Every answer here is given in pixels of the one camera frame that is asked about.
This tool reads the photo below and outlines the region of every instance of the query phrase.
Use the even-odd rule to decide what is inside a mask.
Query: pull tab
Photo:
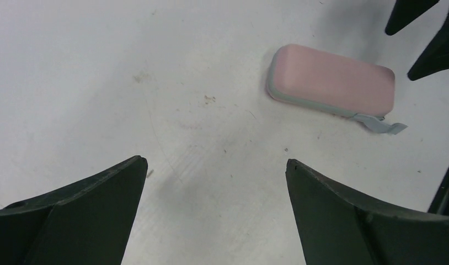
[[[388,123],[379,120],[379,118],[365,114],[356,114],[349,120],[355,120],[364,123],[364,125],[371,131],[378,134],[397,134],[408,127],[402,123],[394,123],[392,125],[389,125]]]

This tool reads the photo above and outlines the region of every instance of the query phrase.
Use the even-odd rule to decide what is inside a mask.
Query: black pointed object
[[[147,167],[135,156],[0,210],[0,264],[121,264]]]
[[[447,69],[449,69],[449,11],[442,28],[411,67],[408,78],[414,81]]]
[[[449,216],[383,202],[297,160],[286,180],[307,265],[449,265]]]
[[[392,36],[399,32],[438,2],[439,0],[397,0],[387,22],[386,34]]]

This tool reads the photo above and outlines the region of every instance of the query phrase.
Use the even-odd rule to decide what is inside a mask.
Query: pink rectangular object
[[[277,100],[352,117],[378,118],[392,111],[392,70],[309,47],[289,44],[278,50],[268,90]]]

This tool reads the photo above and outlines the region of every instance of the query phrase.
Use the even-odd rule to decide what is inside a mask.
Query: white table
[[[393,3],[0,1],[0,208],[140,154],[154,172],[123,264],[304,264],[288,158],[427,210],[449,164],[449,70],[406,74],[448,1],[387,36]],[[288,43],[391,68],[387,121],[409,127],[374,135],[269,98]]]

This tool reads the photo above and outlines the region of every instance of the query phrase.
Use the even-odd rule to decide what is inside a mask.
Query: stained white surface
[[[288,158],[426,210],[449,164],[449,70],[406,74],[449,2],[387,36],[393,3],[0,1],[0,208],[140,154],[154,173],[123,264],[304,264]],[[409,128],[374,135],[270,99],[288,43],[391,68],[387,121]]]

